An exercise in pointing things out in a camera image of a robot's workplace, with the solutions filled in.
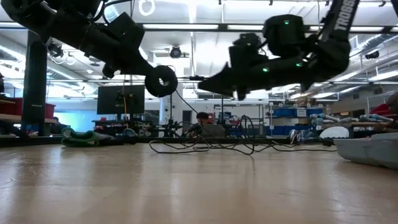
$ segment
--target desk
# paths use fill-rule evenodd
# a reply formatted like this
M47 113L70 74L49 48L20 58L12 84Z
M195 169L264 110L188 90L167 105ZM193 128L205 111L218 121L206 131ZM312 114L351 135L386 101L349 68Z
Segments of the desk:
M3 223L398 220L398 173L345 161L336 152L267 149L249 157L212 150L188 156L156 154L148 144L26 146L2 148L0 168Z
M14 101L9 101L9 100L0 100L0 104L1 104L1 103L15 104Z
M18 115L10 115L10 114L0 114L0 120L8 121L10 123L20 123L21 116ZM54 119L44 119L44 130L43 135L49 136L50 135L50 124L55 124L57 121Z
M21 121L21 116L18 115L10 115L10 114L0 114L0 119L3 121L10 121L10 122L15 122L18 123ZM45 123L49 124L55 124L57 121L54 119L44 119Z

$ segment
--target black robot limb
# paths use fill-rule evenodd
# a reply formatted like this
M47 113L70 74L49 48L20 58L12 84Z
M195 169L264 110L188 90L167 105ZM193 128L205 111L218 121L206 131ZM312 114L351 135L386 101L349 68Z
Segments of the black robot limb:
M100 3L101 0L1 0L8 16L38 34L43 42L54 37L87 57L105 62L106 77L113 78L118 70L121 74L144 75L150 94L163 97L173 93L178 85L175 72L167 66L153 68L141 56L139 46L144 30L126 13L107 26L90 19Z
M198 84L202 90L243 100L252 90L300 83L303 91L314 82L324 82L345 71L351 47L348 35L359 0L334 0L322 28L305 36L303 19L294 15L274 16L266 20L262 44L256 34L241 34L229 48L231 66ZM268 45L270 60L259 54Z

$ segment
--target ceiling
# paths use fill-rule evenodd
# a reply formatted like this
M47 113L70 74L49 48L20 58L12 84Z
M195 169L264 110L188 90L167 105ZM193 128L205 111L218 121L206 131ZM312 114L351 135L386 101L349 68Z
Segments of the ceiling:
M322 18L330 6L325 5L325 1L277 1L274 0L270 6L269 1L261 0L154 0L155 9L152 14L146 16L145 13L151 10L150 0L136 0L134 4L129 2L117 4L114 7L108 7L106 15L114 17L117 14L126 12L131 15L137 23L196 23L196 24L263 24L267 18L280 14L295 14L302 16L306 25L318 25L319 18ZM396 16L391 4L378 7L381 1L362 0L357 11L355 26L396 26L398 17ZM0 21L11 21L3 9L0 9ZM2 29L0 35L26 47L27 31ZM359 45L366 40L374 37L374 34L356 34L351 35L351 45L353 51L360 49ZM184 75L206 75L210 76L218 73L225 63L229 60L228 47L239 37L239 33L234 32L164 32L151 31L146 32L141 43L141 48L145 54L154 53L155 55L164 55L173 45L179 45L183 52L186 52L194 60L190 61L188 67L185 67ZM392 39L388 43L379 45L380 57L376 60L362 60L361 56L351 58L351 65L344 74L357 71L364 67L371 67L384 58L395 55L398 50L397 40ZM84 54L68 45L63 45L63 50L71 57L53 59L52 63L72 71L81 78L99 79L102 77L102 66L104 63L98 63L98 67L90 65L93 63ZM395 66L395 60L387 63L389 68ZM344 81L363 80L374 73L374 68L369 71L352 76ZM316 94L319 91L330 91L330 88L336 88L335 85L314 86L310 92ZM353 87L352 85L339 85L333 92L341 89Z

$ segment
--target green object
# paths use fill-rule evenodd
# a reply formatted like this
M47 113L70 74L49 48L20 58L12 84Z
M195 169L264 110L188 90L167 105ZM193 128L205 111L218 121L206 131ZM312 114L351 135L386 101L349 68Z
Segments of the green object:
M62 129L62 136L62 144L68 147L95 147L98 146L100 140L113 138L112 136L94 131L78 133L72 128Z

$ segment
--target fluorescent light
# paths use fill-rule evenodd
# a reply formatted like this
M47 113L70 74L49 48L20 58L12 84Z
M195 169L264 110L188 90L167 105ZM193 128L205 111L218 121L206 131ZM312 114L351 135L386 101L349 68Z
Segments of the fluorescent light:
M8 54L11 54L13 57L15 57L16 59L18 59L19 61L25 61L25 55L22 55L18 52L15 52L11 49L8 49L6 47L0 46L0 49L7 52Z
M386 73L382 73L382 74L376 75L375 77L370 78L369 81L370 82L375 82L375 81L391 78L391 77L394 77L396 75L398 75L398 71L386 72Z
M23 84L20 84L20 83L18 83L18 82L9 82L9 81L7 81L7 80L5 80L4 82L10 83L10 84L13 85L13 87L15 87L15 88L24 89Z
M318 32L319 31L319 27L318 26L310 26L310 31L313 32Z
M145 59L148 60L148 55L145 53L145 51L142 49L142 47L138 48L139 53L141 54L141 56Z
M334 84L340 85L368 85L369 82L334 82Z
M351 32L378 32L382 31L384 27L351 27Z
M312 98L324 98L324 97L331 96L333 94L335 94L335 93L332 93L332 92L330 92L330 93L319 93L319 94L316 94L315 96L312 96Z
M384 27L378 26L378 27L351 27L349 31L351 32L378 32L382 31ZM318 32L319 27L318 26L310 26L310 31L312 32Z
M296 99L296 98L300 98L300 97L307 96L307 95L308 95L308 93L297 93L297 94L290 96L290 99Z
M195 29L218 29L217 24L144 24L144 29L175 29L175 30L195 30Z
M359 86L354 86L354 87L351 87L351 88L345 89L345 90L341 91L340 93L347 93L347 92L349 92L349 91L353 91L353 90L355 90L355 89L357 89L357 88L359 88Z
M335 81L335 82L340 82L340 81L349 79L349 78L351 78L351 77L353 77L353 76L355 76L355 75L357 75L357 74L358 74L358 73L353 72L353 73L350 73L350 74L347 74L347 75L343 75L343 76L341 76L341 77L336 78L334 81Z
M53 72L57 72L58 74L62 75L65 78L69 78L70 80L74 80L75 79L75 78L71 77L70 75L67 75L67 74L65 74L63 72L60 72L60 71L58 71L58 70L56 70L54 68L49 68L49 69L52 70Z
M398 82L377 82L378 85L398 85Z
M229 30L262 30L263 25L228 25Z
M47 80L48 82L83 82L83 80Z
M1 28L25 28L17 22L0 22Z

